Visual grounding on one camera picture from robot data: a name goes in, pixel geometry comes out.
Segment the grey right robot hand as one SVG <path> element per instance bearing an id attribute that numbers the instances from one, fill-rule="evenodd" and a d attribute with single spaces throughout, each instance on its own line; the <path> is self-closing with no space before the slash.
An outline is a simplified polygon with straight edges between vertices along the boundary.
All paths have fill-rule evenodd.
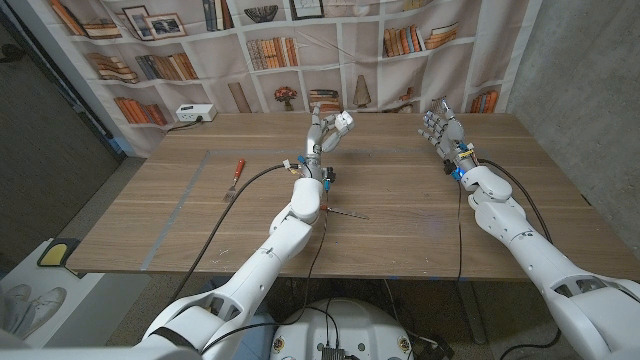
<path id="1" fill-rule="evenodd" d="M 435 109 L 426 112 L 423 124 L 425 129 L 418 133 L 435 147 L 446 175 L 459 181 L 478 165 L 473 145 L 465 141 L 464 128 L 445 97 L 435 100 Z"/>

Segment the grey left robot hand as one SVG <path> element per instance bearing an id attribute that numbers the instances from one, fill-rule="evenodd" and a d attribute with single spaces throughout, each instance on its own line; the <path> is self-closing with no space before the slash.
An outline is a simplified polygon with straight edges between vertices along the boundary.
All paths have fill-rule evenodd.
<path id="1" fill-rule="evenodd" d="M 315 178 L 320 173 L 321 155 L 334 150 L 355 126 L 353 117 L 347 111 L 320 118 L 320 110 L 320 105 L 315 105 L 312 110 L 304 155 L 304 168 L 309 171 L 309 177 Z"/>

